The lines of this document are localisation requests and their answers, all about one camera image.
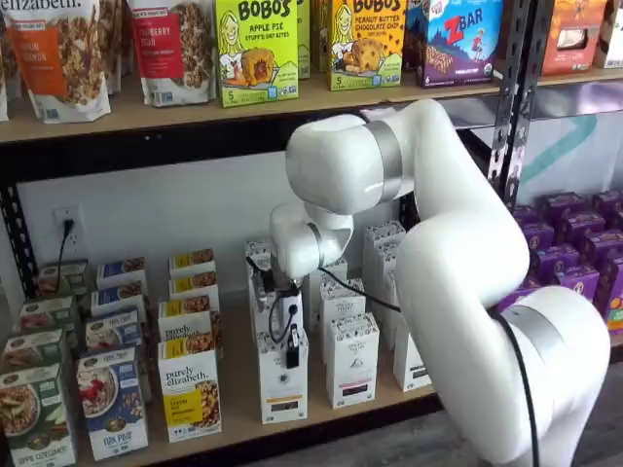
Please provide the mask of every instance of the black cable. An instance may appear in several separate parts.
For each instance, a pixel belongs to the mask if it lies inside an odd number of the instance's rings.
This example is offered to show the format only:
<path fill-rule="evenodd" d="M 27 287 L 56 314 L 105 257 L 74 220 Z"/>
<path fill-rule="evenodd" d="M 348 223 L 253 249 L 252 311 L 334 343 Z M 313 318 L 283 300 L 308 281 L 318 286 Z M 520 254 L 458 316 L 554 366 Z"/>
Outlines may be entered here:
<path fill-rule="evenodd" d="M 510 340 L 511 345 L 513 346 L 513 350 L 515 351 L 515 356 L 517 357 L 517 363 L 519 365 L 519 373 L 522 376 L 522 382 L 524 384 L 524 392 L 526 394 L 526 404 L 528 405 L 528 417 L 530 419 L 530 432 L 532 439 L 532 467 L 539 467 L 539 453 L 538 453 L 538 433 L 536 432 L 536 415 L 534 413 L 534 402 L 532 401 L 532 393 L 530 390 L 530 382 L 528 381 L 528 372 L 526 371 L 526 363 L 524 362 L 524 356 L 522 355 L 521 348 L 519 348 L 519 343 L 517 342 L 517 338 L 515 337 L 515 333 L 513 333 L 512 328 L 500 313 L 493 312 L 490 314 L 490 317 L 497 321 L 499 325 L 502 327 L 506 336 Z"/>
<path fill-rule="evenodd" d="M 351 292 L 354 292 L 356 294 L 359 294 L 363 297 L 365 297 L 368 300 L 371 300 L 372 302 L 379 304 L 381 306 L 384 306 L 386 308 L 392 309 L 394 311 L 397 312 L 401 312 L 400 311 L 400 307 L 396 306 L 396 305 L 392 305 L 389 304 L 387 302 L 384 302 L 383 300 L 377 299 L 376 297 L 370 295 L 370 294 L 366 294 L 364 291 L 357 289 L 356 287 L 351 287 L 350 285 L 346 284 L 343 280 L 340 280 L 333 272 L 331 272 L 328 269 L 325 268 L 318 268 L 318 270 L 321 270 L 322 272 L 324 272 L 325 274 L 327 274 L 328 276 L 332 277 L 333 280 L 335 280 L 338 284 L 340 284 L 342 287 L 344 287 L 345 289 L 349 289 Z"/>

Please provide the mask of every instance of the white wall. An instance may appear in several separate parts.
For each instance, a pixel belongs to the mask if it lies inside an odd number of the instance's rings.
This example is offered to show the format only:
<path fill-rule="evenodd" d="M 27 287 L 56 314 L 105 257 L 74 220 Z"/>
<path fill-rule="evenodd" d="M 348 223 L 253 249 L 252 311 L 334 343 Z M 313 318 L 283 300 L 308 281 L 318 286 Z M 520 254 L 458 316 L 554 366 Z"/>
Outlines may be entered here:
<path fill-rule="evenodd" d="M 78 204 L 92 264 L 147 256 L 152 300 L 166 297 L 166 258 L 206 246 L 215 250 L 222 291 L 241 290 L 244 241 L 268 233 L 275 205 L 299 202 L 283 157 L 270 153 L 20 185 L 37 262 L 54 262 L 58 254 L 53 209 Z M 384 222 L 394 213 L 392 204 L 378 206 L 357 215 L 355 227 Z M 356 269 L 360 252 L 355 230 L 347 259 Z"/>

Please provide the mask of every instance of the teal paint stroke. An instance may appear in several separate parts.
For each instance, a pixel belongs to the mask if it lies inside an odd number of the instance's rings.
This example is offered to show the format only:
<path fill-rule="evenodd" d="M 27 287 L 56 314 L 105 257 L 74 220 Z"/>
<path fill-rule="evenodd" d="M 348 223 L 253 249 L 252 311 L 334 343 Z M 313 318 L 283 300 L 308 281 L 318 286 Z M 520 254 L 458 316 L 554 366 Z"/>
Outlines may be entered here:
<path fill-rule="evenodd" d="M 531 163 L 524 166 L 521 183 L 529 182 L 532 178 L 537 177 L 551 167 L 556 161 L 571 154 L 571 151 L 586 141 L 595 131 L 595 128 L 597 128 L 596 115 L 573 117 L 570 120 L 575 125 L 575 128 L 556 143 L 541 151 Z"/>

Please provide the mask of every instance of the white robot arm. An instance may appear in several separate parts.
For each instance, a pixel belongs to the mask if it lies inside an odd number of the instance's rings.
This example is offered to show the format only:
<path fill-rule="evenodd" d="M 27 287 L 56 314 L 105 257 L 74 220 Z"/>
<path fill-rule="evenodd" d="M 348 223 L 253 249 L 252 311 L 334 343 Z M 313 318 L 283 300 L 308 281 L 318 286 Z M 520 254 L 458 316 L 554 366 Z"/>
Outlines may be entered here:
<path fill-rule="evenodd" d="M 302 278 L 335 261 L 352 214 L 415 191 L 422 222 L 397 259 L 398 301 L 449 416 L 495 465 L 529 466 L 530 420 L 509 339 L 486 312 L 518 287 L 526 241 L 443 107 L 413 103 L 366 124 L 344 115 L 298 128 L 286 170 L 303 209 L 271 218 L 278 267 Z M 609 358 L 605 324 L 583 297 L 545 287 L 504 311 L 527 368 L 543 466 L 569 466 Z"/>

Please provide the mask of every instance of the floor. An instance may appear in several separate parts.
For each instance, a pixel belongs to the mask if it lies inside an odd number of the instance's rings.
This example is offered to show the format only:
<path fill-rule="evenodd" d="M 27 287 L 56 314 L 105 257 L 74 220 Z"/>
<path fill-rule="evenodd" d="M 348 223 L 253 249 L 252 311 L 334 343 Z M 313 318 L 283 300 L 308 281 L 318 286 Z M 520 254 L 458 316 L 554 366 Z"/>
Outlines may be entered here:
<path fill-rule="evenodd" d="M 573 466 L 623 465 L 623 364 L 611 366 Z M 397 423 L 247 467 L 485 467 L 445 413 Z"/>

